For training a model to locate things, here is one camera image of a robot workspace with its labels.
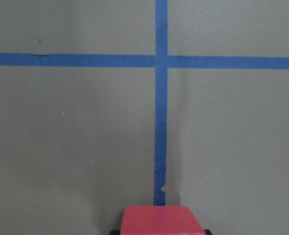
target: gray floor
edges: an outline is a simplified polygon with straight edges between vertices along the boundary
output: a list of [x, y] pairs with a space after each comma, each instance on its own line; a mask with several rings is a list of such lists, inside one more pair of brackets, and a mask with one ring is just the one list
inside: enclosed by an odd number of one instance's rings
[[[169, 0], [169, 54], [289, 57], [289, 0]], [[0, 52], [154, 54], [153, 0], [0, 1]], [[0, 235], [107, 235], [151, 205], [154, 69], [0, 67]], [[168, 205], [289, 234], [289, 70], [169, 69]]]

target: horizontal blue line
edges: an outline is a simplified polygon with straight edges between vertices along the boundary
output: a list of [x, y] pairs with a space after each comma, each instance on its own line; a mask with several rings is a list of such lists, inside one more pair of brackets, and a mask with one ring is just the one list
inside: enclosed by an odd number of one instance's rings
[[0, 53], [0, 66], [154, 68], [153, 55]]
[[289, 70], [288, 57], [168, 56], [169, 68]]
[[[0, 53], [0, 66], [154, 68], [154, 55]], [[168, 68], [289, 70], [289, 57], [168, 56]]]

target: blue tape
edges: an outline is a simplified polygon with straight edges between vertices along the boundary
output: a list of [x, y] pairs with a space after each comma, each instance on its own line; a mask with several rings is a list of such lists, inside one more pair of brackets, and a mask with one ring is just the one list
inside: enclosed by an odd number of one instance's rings
[[169, 56], [169, 68], [289, 70], [288, 57]]
[[156, 88], [155, 88], [155, 166], [154, 205], [164, 206], [166, 195], [167, 151], [167, 0], [155, 0], [156, 16]]
[[0, 53], [0, 66], [154, 68], [153, 55]]

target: red block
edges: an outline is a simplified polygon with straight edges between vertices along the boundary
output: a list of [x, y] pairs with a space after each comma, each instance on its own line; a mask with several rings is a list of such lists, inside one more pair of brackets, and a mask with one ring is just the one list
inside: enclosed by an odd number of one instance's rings
[[205, 235], [188, 207], [128, 206], [121, 235]]

